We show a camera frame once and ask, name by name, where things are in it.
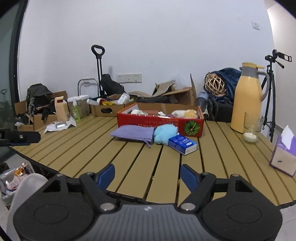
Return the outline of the blue white paper box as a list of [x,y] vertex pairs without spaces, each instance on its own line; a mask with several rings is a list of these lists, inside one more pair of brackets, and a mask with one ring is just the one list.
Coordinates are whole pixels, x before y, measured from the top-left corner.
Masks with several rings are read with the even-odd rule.
[[195,152],[198,148],[198,144],[196,142],[182,135],[170,138],[168,146],[184,156]]

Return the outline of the light blue plush toy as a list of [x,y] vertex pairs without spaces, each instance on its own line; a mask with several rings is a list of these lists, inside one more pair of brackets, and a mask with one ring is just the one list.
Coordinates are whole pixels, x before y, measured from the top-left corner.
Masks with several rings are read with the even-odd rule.
[[155,128],[153,133],[154,143],[168,145],[169,139],[178,134],[178,128],[172,124],[161,125]]

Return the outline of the purple knitted pouch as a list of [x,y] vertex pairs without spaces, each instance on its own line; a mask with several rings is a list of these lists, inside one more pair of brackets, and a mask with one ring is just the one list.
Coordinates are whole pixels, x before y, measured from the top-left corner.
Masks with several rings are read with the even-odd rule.
[[140,141],[149,148],[153,141],[154,127],[143,127],[136,125],[123,125],[114,130],[110,135],[116,138]]

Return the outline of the white yellow plush toy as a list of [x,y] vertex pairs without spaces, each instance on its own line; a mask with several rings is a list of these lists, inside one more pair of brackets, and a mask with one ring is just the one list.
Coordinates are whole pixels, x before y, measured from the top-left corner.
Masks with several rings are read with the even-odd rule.
[[197,118],[197,111],[193,109],[187,110],[175,110],[171,113],[171,115],[176,118]]

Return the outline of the small white sock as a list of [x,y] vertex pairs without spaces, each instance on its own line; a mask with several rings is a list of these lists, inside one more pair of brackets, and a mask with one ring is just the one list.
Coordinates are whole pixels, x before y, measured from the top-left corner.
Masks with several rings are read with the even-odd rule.
[[162,111],[159,111],[159,112],[158,112],[158,115],[159,115],[159,116],[166,116],[166,114],[163,113]]

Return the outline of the white cylinder foam roll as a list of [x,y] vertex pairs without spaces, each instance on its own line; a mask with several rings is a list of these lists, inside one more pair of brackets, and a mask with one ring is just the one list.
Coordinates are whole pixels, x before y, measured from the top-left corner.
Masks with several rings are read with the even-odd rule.
[[132,115],[145,115],[145,113],[139,109],[133,109],[130,114]]

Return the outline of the red cardboard tray box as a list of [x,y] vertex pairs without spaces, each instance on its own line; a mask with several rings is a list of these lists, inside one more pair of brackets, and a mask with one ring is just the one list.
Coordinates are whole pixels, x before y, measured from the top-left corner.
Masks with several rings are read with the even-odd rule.
[[[166,114],[166,116],[159,115],[132,115],[130,112],[133,109],[144,110],[158,110]],[[171,115],[175,110],[193,109],[197,111],[197,118],[176,118]],[[204,117],[198,106],[189,106],[183,104],[170,103],[134,103],[117,113],[118,126],[136,125],[143,127],[157,127],[166,124],[175,125],[181,135],[186,137],[201,137],[203,133]]]

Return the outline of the beige carton box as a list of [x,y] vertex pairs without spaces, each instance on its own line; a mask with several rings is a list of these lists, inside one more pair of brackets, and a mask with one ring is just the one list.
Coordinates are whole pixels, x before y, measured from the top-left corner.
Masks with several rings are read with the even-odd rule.
[[55,97],[55,110],[58,121],[68,121],[70,119],[68,104],[63,96]]

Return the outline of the small brown cardboard box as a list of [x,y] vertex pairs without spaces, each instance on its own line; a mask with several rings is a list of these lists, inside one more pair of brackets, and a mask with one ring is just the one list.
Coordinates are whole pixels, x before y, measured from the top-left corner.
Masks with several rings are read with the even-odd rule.
[[126,108],[128,104],[94,105],[90,104],[91,113],[94,117],[116,117],[117,113]]

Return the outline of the blue water bottle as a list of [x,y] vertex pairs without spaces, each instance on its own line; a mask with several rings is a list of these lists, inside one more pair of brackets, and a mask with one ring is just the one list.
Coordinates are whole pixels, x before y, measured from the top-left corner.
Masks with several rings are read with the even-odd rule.
[[207,107],[208,94],[206,91],[201,91],[196,99],[196,106],[199,106],[201,111],[204,112]]

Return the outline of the white bottle in box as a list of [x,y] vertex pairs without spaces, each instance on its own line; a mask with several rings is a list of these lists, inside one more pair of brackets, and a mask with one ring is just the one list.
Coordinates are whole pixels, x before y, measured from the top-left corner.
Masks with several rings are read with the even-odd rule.
[[117,100],[117,104],[126,104],[130,101],[130,96],[127,93],[123,93]]

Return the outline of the purple tissue box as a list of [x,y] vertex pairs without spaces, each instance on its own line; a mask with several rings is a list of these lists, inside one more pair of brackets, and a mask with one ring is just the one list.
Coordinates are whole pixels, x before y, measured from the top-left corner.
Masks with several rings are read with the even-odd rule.
[[295,152],[295,135],[287,125],[277,137],[276,145],[269,162],[270,166],[293,177],[296,170]]

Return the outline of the dark blue velvet cloth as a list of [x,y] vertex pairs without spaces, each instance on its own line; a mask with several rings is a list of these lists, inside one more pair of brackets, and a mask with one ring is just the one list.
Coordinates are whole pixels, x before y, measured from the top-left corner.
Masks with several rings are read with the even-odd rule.
[[223,79],[226,85],[226,95],[217,97],[212,95],[205,89],[204,90],[217,102],[233,104],[234,93],[238,84],[238,80],[241,76],[241,71],[234,68],[224,68],[219,71],[212,71],[210,73],[216,73],[219,77]]

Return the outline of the dark glass door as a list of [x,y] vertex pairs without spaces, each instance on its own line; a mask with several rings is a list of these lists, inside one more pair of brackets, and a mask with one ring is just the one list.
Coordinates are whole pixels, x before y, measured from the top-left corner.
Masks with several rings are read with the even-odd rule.
[[1,128],[15,129],[20,34],[28,1],[1,1]]

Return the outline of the white wall socket strip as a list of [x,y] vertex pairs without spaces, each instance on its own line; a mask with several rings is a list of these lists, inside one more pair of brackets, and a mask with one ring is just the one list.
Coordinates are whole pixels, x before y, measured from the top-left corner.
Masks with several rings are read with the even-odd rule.
[[142,83],[142,74],[141,73],[118,74],[116,76],[116,81],[118,83]]

